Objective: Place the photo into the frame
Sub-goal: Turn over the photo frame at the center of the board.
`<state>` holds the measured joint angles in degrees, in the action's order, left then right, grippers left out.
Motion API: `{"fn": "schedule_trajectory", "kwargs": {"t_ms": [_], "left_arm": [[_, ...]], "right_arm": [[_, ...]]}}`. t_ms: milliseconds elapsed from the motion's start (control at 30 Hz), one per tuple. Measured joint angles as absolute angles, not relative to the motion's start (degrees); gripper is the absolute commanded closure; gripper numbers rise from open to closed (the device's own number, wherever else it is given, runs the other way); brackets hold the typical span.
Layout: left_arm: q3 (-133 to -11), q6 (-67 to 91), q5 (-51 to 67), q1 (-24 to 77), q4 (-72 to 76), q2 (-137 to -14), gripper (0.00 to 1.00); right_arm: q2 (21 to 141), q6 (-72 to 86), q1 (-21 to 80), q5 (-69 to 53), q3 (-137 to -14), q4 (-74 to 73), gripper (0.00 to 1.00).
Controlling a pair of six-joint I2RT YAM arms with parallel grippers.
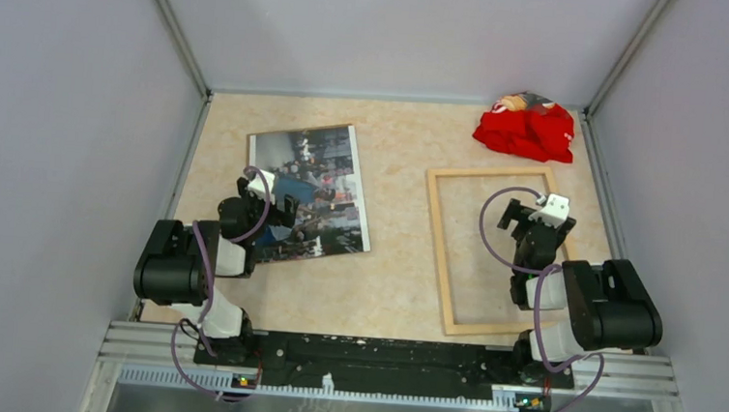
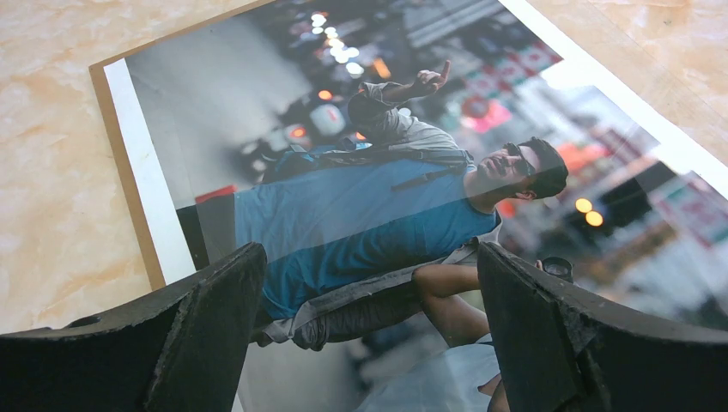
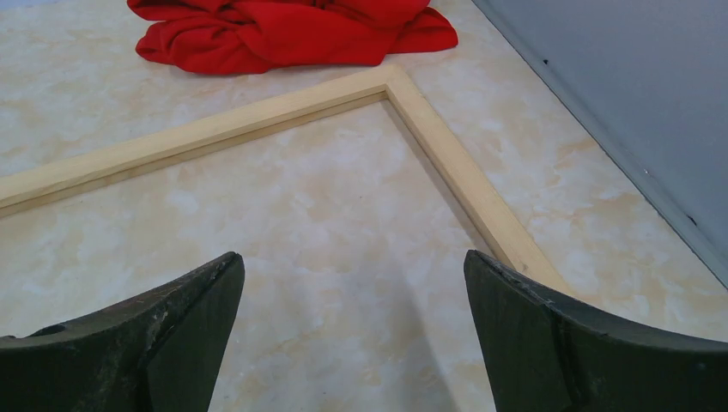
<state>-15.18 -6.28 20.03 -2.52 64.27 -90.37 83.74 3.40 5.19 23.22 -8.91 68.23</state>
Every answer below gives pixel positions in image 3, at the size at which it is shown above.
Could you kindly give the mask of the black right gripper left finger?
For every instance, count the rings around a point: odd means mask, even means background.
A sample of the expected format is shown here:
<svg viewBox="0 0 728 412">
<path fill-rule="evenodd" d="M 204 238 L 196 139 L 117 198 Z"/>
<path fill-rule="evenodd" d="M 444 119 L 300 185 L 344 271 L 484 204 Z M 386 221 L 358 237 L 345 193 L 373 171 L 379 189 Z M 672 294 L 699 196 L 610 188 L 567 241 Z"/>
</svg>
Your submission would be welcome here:
<svg viewBox="0 0 728 412">
<path fill-rule="evenodd" d="M 205 411 L 239 308 L 241 255 L 1 340 L 4 411 Z"/>
</svg>

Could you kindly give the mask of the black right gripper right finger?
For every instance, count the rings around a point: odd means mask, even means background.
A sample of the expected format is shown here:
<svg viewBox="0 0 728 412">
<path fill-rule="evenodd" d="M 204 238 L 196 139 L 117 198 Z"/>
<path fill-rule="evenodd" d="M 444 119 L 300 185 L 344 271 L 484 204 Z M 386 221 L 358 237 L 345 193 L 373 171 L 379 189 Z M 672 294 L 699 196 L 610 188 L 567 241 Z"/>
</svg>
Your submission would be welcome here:
<svg viewBox="0 0 728 412">
<path fill-rule="evenodd" d="M 499 411 L 724 411 L 727 345 L 640 324 L 467 252 L 464 279 Z"/>
</svg>

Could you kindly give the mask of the light wooden picture frame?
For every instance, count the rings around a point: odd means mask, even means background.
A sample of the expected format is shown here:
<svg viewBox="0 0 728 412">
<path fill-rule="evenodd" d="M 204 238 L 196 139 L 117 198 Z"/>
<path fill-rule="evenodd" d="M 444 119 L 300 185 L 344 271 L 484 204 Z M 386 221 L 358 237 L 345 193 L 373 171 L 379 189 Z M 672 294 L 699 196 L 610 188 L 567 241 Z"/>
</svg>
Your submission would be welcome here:
<svg viewBox="0 0 728 412">
<path fill-rule="evenodd" d="M 391 102 L 495 257 L 534 281 L 568 294 L 562 276 L 465 147 L 395 64 L 4 176 L 1 214 L 57 202 L 380 100 Z"/>
</svg>

